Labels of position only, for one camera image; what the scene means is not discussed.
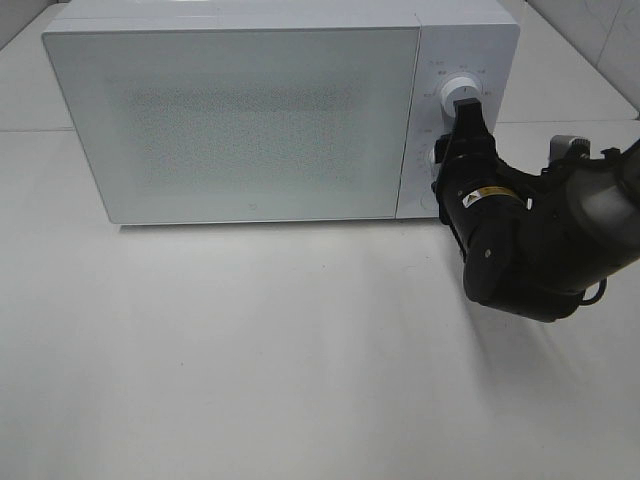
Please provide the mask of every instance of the white table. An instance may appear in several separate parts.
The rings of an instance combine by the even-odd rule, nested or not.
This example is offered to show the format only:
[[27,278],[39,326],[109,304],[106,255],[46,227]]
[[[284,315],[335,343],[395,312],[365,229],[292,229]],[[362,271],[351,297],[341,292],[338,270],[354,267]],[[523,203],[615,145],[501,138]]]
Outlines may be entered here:
[[[435,220],[118,229],[39,98],[0,132],[0,478],[638,478],[640,264],[543,325],[466,301]],[[535,171],[555,133],[640,122],[496,136]]]

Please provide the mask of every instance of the tiled wall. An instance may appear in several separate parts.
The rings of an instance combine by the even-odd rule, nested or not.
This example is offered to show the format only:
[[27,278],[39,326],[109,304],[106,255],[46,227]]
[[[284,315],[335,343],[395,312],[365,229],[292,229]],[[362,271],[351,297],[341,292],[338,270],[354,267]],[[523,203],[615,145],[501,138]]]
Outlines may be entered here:
[[640,109],[640,0],[529,0]]
[[0,48],[55,0],[0,0]]

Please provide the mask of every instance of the microwave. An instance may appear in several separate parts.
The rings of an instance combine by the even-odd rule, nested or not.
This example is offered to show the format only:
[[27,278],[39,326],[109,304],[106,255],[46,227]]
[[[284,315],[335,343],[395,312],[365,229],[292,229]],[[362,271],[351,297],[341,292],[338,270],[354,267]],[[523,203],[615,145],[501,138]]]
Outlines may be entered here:
[[437,216],[453,101],[496,122],[494,0],[73,0],[43,33],[116,224]]

